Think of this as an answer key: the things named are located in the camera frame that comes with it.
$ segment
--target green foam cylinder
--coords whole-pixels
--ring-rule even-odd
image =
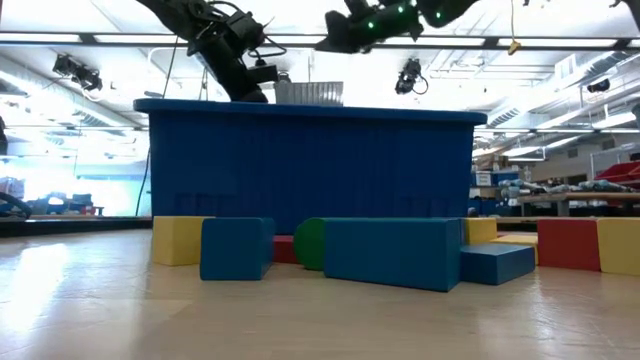
[[[307,270],[324,269],[325,219],[305,220],[293,236],[293,250],[296,258]]]

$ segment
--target blue foam block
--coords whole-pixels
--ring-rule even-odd
[[[459,282],[459,219],[328,219],[327,277],[426,290]]]
[[[202,280],[261,280],[273,259],[275,223],[268,218],[216,218],[202,223]]]
[[[535,250],[531,246],[482,244],[463,246],[460,280],[500,285],[526,275],[536,268]]]

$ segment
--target table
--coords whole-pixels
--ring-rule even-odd
[[[602,193],[602,192],[584,192],[584,193],[560,193],[560,194],[541,194],[521,196],[518,201],[522,207],[522,216],[526,216],[525,205],[540,202],[555,202],[558,204],[558,216],[569,216],[569,201],[618,201],[626,206],[633,206],[634,203],[640,202],[640,193]]]

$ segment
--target large blue plastic container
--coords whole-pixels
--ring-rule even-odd
[[[153,215],[463,217],[486,115],[184,100],[149,114]]]

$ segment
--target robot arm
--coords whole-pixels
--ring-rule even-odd
[[[247,69],[242,61],[246,51],[265,41],[264,26],[251,12],[243,12],[225,1],[137,0],[151,10],[178,37],[189,42],[187,55],[196,55],[226,90],[231,101],[267,102],[259,83],[274,81],[275,66],[261,64]],[[227,5],[231,16],[216,8]]]
[[[410,0],[379,1],[380,5],[370,6],[367,0],[345,0],[351,13],[348,17],[336,11],[325,14],[328,35],[316,45],[316,50],[366,53],[375,43],[407,33],[415,41],[424,30],[420,16],[429,26],[441,28],[462,16],[479,0],[417,0],[415,6]],[[640,28],[640,0],[615,0],[612,7],[620,2],[629,6],[636,26]]]

